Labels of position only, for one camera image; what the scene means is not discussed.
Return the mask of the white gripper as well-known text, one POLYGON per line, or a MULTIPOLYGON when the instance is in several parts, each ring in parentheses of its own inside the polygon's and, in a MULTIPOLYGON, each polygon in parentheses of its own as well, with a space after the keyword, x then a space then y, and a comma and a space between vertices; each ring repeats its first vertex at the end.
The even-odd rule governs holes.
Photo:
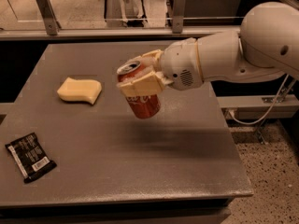
POLYGON ((143 77, 118 83, 125 97, 151 96, 161 93, 168 85, 178 91, 199 88, 203 84, 195 38, 171 44, 167 49, 152 50, 127 61, 159 67, 162 72, 151 71, 143 77))

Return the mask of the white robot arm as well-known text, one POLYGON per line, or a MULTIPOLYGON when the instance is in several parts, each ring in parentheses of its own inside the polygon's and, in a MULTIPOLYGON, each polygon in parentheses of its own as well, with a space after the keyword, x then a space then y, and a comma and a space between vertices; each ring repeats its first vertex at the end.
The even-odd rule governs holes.
POLYGON ((299 78, 299 10, 269 2, 251 9, 238 32, 188 38, 135 57, 122 71, 146 69, 118 83, 126 97, 150 96, 166 87, 185 91, 206 81, 263 82, 284 74, 299 78))

